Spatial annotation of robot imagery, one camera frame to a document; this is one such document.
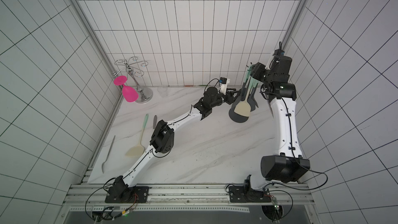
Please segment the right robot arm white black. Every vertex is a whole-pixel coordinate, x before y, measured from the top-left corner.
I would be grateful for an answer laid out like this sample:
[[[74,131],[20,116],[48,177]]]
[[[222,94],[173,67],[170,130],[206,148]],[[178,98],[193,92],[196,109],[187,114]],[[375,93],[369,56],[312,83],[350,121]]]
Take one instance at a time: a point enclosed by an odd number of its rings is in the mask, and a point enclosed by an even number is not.
[[[260,93],[272,111],[276,146],[272,155],[262,157],[260,173],[245,179],[245,193],[263,191],[274,181],[297,182],[311,168],[297,137],[296,88],[288,82],[291,63],[290,57],[273,55],[267,65],[257,63],[252,68],[250,76],[261,82]]]

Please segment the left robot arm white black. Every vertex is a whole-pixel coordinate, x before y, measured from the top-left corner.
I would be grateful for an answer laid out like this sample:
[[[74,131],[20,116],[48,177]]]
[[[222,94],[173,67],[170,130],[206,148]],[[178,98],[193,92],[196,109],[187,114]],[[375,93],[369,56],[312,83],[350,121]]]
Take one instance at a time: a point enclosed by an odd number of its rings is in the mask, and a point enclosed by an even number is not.
[[[174,146],[175,133],[179,128],[203,120],[212,113],[214,107],[223,103],[231,105],[241,96],[241,90],[227,88],[218,90],[216,87],[209,87],[204,91],[203,97],[191,106],[190,110],[171,121],[160,120],[151,136],[149,146],[135,162],[135,164],[123,175],[114,179],[107,190],[106,203],[145,203],[146,198],[140,199],[137,194],[136,185],[139,177],[143,174],[156,159],[166,157]]]

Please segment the cream spatula green handle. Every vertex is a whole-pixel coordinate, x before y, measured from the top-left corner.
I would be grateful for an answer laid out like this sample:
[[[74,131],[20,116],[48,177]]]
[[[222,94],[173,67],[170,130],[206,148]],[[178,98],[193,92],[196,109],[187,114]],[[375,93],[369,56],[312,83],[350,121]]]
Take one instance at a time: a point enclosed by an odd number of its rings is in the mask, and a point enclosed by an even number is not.
[[[140,157],[144,153],[145,147],[142,145],[142,138],[143,138],[143,135],[144,135],[144,131],[145,131],[145,128],[146,128],[146,125],[147,125],[148,118],[149,118],[149,114],[146,114],[145,118],[144,118],[144,122],[143,122],[143,126],[142,126],[142,130],[141,130],[141,133],[140,133],[140,137],[139,137],[138,143],[134,147],[130,148],[126,152],[125,156],[127,156],[127,157]]]

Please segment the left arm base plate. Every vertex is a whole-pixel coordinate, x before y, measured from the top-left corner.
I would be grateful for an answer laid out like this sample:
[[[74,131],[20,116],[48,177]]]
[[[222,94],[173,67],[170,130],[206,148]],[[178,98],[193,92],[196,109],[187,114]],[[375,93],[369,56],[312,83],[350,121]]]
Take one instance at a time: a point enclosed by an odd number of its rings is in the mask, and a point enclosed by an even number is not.
[[[133,203],[146,203],[149,195],[149,187],[136,186],[130,188],[117,189],[112,186],[108,189],[105,203],[111,204],[133,204]]]

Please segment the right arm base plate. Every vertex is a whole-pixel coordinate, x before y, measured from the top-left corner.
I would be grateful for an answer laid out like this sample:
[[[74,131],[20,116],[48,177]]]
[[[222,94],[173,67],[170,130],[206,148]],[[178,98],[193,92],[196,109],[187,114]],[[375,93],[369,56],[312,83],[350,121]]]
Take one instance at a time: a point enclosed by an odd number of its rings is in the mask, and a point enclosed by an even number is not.
[[[229,185],[227,193],[231,203],[271,203],[271,197],[263,191],[245,190],[243,186]]]

